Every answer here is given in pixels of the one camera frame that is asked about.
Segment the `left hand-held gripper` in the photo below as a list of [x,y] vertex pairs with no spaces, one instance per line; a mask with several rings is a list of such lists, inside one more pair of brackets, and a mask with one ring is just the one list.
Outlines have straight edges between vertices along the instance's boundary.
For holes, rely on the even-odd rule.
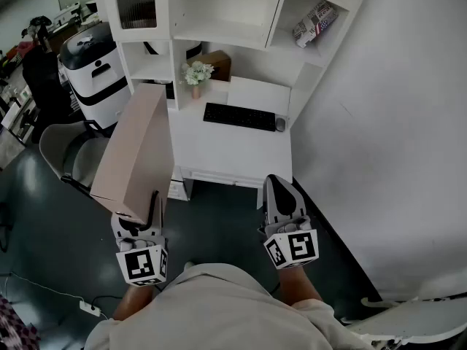
[[135,287],[164,283],[169,253],[162,234],[163,209],[158,191],[153,192],[147,222],[139,224],[117,214],[111,217],[117,244],[117,261],[125,281]]

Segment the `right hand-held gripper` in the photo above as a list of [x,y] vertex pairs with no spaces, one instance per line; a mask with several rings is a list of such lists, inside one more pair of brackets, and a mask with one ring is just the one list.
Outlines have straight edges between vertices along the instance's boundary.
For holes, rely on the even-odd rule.
[[280,176],[270,174],[263,183],[265,220],[258,229],[263,247],[277,270],[306,265],[319,258],[317,230],[301,193]]

